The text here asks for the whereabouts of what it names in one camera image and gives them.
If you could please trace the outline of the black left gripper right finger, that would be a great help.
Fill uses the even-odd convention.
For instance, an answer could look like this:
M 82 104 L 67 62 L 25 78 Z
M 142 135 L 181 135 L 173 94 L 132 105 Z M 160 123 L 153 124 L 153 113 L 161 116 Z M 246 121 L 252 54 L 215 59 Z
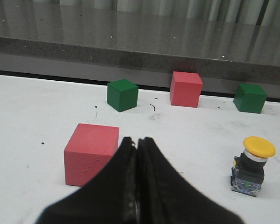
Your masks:
M 137 193 L 141 224 L 243 223 L 190 185 L 149 137 L 138 141 Z

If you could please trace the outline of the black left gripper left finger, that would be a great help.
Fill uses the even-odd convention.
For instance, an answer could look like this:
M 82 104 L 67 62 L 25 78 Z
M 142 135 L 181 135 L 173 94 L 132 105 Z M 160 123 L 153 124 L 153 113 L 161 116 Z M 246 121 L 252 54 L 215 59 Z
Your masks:
M 136 148 L 125 137 L 107 165 L 88 183 L 48 206 L 38 224 L 135 224 Z

